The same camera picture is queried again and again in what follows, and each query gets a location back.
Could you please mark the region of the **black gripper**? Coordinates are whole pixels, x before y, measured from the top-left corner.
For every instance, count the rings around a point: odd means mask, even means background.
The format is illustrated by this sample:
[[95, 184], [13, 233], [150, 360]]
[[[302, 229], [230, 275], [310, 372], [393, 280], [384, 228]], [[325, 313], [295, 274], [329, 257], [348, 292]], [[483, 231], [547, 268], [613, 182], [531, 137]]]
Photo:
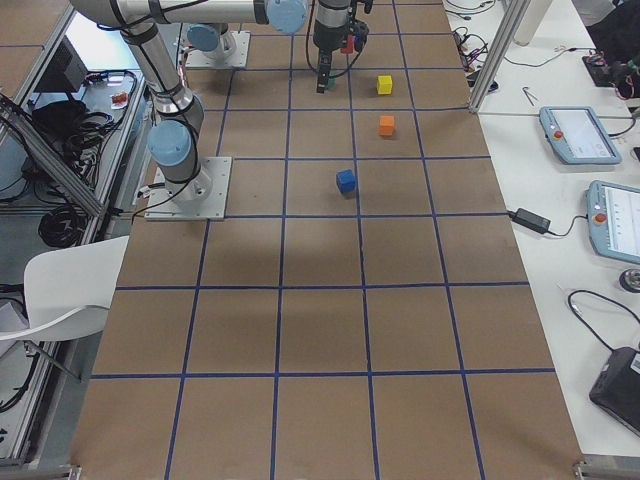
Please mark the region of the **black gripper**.
[[358, 6], [363, 6], [365, 14], [370, 14], [373, 8], [372, 0], [351, 0], [349, 7], [349, 34], [354, 39], [354, 50], [361, 53], [368, 40], [369, 27], [363, 21], [357, 18]]
[[332, 52], [342, 47], [343, 41], [348, 35], [348, 26], [343, 23], [340, 26], [327, 26], [319, 20], [314, 21], [313, 42], [319, 49], [317, 61], [317, 86], [316, 92], [324, 94], [328, 86], [332, 66]]

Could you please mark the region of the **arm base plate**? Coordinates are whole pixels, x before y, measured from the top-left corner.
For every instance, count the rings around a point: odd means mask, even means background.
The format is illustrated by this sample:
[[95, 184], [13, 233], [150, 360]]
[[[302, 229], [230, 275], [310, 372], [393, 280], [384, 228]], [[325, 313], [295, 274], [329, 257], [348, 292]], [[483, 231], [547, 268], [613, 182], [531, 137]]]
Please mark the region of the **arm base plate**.
[[219, 33], [207, 25], [193, 25], [187, 31], [188, 69], [232, 70], [247, 65], [250, 33], [227, 30]]
[[223, 220], [232, 162], [231, 157], [200, 158], [199, 174], [184, 189], [167, 183], [157, 167], [154, 182], [164, 186], [151, 190], [144, 217], [151, 221]]

